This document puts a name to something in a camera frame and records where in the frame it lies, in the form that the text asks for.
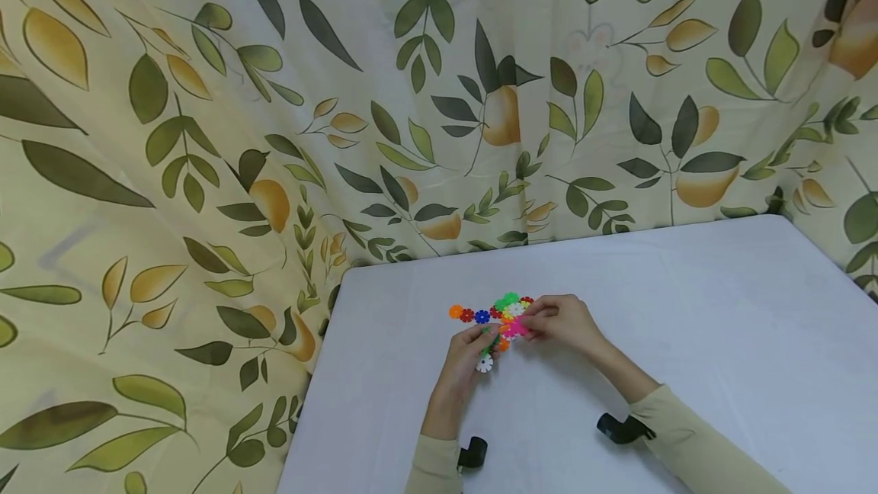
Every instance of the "table surface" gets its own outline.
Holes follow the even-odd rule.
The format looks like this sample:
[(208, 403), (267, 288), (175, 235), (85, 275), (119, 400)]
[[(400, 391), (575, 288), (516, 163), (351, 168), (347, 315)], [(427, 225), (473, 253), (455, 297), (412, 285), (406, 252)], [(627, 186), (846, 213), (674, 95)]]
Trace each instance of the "table surface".
[[(278, 494), (401, 493), (448, 309), (573, 293), (607, 337), (796, 494), (876, 492), (878, 308), (784, 218), (749, 217), (349, 271)], [(514, 342), (461, 438), (470, 493), (683, 493), (595, 429), (624, 401), (582, 358)]]

